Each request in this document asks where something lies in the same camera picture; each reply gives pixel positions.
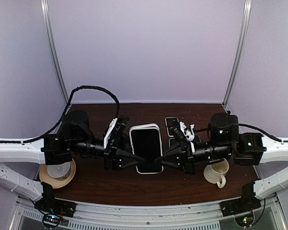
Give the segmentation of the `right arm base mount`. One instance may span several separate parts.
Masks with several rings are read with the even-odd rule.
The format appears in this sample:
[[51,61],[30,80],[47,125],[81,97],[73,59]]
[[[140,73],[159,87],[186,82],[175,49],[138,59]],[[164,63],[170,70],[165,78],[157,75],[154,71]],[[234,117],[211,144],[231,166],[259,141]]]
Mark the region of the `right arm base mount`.
[[242,198],[220,202],[223,217],[234,216],[235,223],[242,228],[250,228],[258,222],[255,219],[254,210],[261,207],[261,201],[254,198],[245,200]]

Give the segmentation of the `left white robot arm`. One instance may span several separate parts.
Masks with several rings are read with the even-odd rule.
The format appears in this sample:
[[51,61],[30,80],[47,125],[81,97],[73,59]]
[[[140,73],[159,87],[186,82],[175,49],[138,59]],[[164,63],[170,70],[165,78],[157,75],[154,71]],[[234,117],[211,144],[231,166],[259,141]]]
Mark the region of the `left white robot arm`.
[[64,114],[57,134],[33,139],[0,139],[0,183],[41,205],[49,213],[59,209],[53,188],[45,182],[32,181],[19,173],[4,169],[6,162],[31,162],[60,165],[72,161],[72,154],[104,160],[106,170],[120,170],[144,163],[144,159],[126,151],[123,131],[129,118],[114,118],[104,138],[96,138],[89,127],[86,112],[76,110]]

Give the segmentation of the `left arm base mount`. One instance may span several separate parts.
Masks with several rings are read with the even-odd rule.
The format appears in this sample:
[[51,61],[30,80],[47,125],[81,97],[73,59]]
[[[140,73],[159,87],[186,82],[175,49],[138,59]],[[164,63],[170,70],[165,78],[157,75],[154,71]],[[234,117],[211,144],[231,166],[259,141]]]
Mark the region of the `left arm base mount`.
[[64,218],[72,218],[76,210],[76,203],[55,199],[54,202],[31,201],[34,208],[42,214],[42,224],[47,229],[54,229],[65,221]]

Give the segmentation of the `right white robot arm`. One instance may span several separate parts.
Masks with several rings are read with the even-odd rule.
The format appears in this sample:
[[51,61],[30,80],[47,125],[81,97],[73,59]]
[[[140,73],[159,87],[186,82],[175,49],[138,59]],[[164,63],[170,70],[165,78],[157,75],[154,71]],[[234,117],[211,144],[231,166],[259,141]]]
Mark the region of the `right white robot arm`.
[[[247,127],[255,129],[255,133],[241,134],[240,126],[235,115],[214,114],[205,129],[209,141],[196,142],[194,126],[186,127],[183,122],[168,123],[168,130],[178,144],[165,151],[155,162],[194,174],[196,163],[222,159],[232,158],[239,166],[288,161],[288,138],[277,138],[251,125]],[[236,208],[243,212],[256,209],[267,196],[287,187],[288,166],[265,179],[244,185],[240,198],[222,202],[221,206],[224,210]]]

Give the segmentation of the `pinkish beige phone case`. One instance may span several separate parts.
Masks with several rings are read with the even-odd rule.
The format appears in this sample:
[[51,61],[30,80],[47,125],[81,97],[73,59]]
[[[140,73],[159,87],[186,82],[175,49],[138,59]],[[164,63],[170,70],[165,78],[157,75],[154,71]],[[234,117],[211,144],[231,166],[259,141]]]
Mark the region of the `pinkish beige phone case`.
[[170,129],[170,127],[177,127],[179,125],[179,120],[176,117],[166,117],[165,124],[167,129],[167,134],[170,138],[174,137],[174,130]]

